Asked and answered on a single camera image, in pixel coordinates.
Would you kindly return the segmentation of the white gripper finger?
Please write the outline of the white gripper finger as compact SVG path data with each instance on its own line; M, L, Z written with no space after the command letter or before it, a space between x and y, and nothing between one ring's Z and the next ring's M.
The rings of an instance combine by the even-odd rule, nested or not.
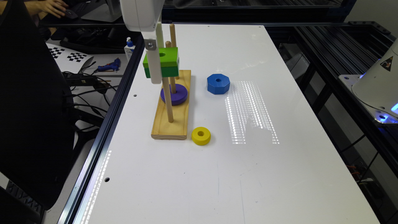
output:
M156 40L158 48L164 48L164 35L162 30L162 23L158 22L156 27Z
M154 39L145 39L144 43L146 47L150 80L153 84L161 84L162 72L161 72L160 55L159 55L159 48L157 47L157 42Z

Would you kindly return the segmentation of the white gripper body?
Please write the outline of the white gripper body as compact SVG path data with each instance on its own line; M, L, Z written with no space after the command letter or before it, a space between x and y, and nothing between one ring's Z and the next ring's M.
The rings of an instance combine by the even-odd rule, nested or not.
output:
M153 32L165 0L120 0L125 26L133 32Z

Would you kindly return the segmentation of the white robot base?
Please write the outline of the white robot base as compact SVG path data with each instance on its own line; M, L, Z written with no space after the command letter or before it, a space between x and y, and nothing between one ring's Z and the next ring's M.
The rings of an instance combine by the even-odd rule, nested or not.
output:
M339 79L375 121L397 124L397 42L364 74Z

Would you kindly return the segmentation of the person's hand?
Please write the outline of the person's hand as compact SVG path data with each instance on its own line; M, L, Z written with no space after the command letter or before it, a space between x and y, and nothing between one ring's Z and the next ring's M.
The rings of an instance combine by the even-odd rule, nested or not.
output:
M47 12L57 18L64 17L66 10L69 8L69 5L62 0L39 1L39 5L43 12Z

